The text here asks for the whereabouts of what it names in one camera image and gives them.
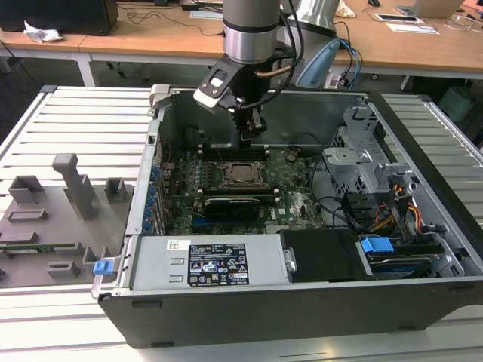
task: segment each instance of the warning label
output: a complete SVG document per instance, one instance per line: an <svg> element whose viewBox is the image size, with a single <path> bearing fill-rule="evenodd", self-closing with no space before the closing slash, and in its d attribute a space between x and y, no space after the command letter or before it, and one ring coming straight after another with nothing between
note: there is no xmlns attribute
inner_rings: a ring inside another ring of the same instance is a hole
<svg viewBox="0 0 483 362"><path fill-rule="evenodd" d="M249 284L245 244L190 245L188 284L191 287Z"/></svg>

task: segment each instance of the metal slatted platform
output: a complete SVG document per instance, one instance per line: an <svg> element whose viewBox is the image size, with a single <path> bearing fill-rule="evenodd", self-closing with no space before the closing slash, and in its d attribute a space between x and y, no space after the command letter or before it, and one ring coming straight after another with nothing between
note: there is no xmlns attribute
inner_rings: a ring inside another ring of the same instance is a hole
<svg viewBox="0 0 483 362"><path fill-rule="evenodd" d="M52 161L78 156L78 171L93 185L122 177L134 185L150 117L149 89L58 87L39 94L0 151L0 213L11 202L16 176L36 175L44 186L63 185Z"/></svg>
<svg viewBox="0 0 483 362"><path fill-rule="evenodd" d="M418 96L384 96L449 186L483 227L483 156L431 102ZM394 156L404 156L386 138Z"/></svg>

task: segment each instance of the blue tab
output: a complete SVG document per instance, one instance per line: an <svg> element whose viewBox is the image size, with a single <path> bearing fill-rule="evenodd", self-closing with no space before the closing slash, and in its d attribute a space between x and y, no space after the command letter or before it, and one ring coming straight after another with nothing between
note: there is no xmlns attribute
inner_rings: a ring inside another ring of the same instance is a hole
<svg viewBox="0 0 483 362"><path fill-rule="evenodd" d="M389 238L383 236L367 236L361 241L365 253L393 253L394 247Z"/></svg>
<svg viewBox="0 0 483 362"><path fill-rule="evenodd" d="M99 260L94 264L94 275L113 275L114 260Z"/></svg>

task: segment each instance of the wooden desk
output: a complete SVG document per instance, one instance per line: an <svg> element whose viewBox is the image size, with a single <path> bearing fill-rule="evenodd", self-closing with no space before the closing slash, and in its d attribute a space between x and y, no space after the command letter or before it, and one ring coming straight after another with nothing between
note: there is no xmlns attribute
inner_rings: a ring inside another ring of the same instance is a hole
<svg viewBox="0 0 483 362"><path fill-rule="evenodd" d="M427 20L427 24L419 24L434 26L440 35L393 32L386 23L373 21L370 15L376 19L375 13L399 14L394 5L410 5L414 0L381 0L379 8L371 8L363 0L347 0L346 3L357 17L345 20L336 18L334 22L347 23L352 46L361 52L364 67L404 71L415 69L423 72L483 71L483 33L450 29L445 26L447 20L443 19ZM346 38L343 24L336 27L337 34ZM348 60L347 53L341 51L335 64L345 65Z"/></svg>
<svg viewBox="0 0 483 362"><path fill-rule="evenodd" d="M149 19L128 19L128 14L148 14ZM222 20L192 19L189 11L181 8L174 9L135 9L125 10L119 8L117 24L108 37L87 36L80 44L81 52L85 53L111 53L111 54L144 54L162 55L170 57L204 57L220 58L223 56L223 30Z"/></svg>
<svg viewBox="0 0 483 362"><path fill-rule="evenodd" d="M394 5L412 4L414 0L381 0L372 8L365 0L346 0L357 17L336 17L350 29L352 45L363 56L362 72L390 75L421 75L442 78L483 79L483 34L449 29L446 20L430 20L440 35L393 32L384 22L377 22L368 13L397 14ZM223 55L221 36L203 36L194 26L183 26L162 16L187 25L198 25L206 34L221 32L221 20L192 19L180 8L153 7L152 3L120 3L119 19L108 37L63 35L64 41L37 44L22 33L0 33L2 40L19 57L71 59L78 63L86 86L95 86L92 61L139 63L173 63L212 65ZM150 18L139 24L139 17L128 19L129 13L147 14ZM337 25L338 35L346 38L346 29ZM0 56L7 56L0 48ZM349 64L347 52L337 55L333 71Z"/></svg>
<svg viewBox="0 0 483 362"><path fill-rule="evenodd" d="M81 54L79 45L86 38L84 34L62 34L63 40L47 41L39 44L30 40L22 32L3 32L0 30L0 39L7 45L8 49L16 56L22 58L47 58L74 60L86 85L94 85L95 80L89 66L89 59ZM2 57L9 57L10 53L0 44L0 60ZM6 62L3 62L6 71L10 69Z"/></svg>

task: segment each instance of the yellow cable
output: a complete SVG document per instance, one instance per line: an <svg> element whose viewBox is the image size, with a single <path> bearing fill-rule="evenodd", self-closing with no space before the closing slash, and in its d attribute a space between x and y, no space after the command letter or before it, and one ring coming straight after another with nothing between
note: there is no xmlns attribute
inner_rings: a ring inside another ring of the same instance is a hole
<svg viewBox="0 0 483 362"><path fill-rule="evenodd" d="M372 228L371 229L371 232L375 232L376 230L379 230L379 229L383 228L384 226L386 226L387 224L389 224L393 220L394 220L394 216L391 215L386 220L382 221L381 224L376 225L374 228Z"/></svg>

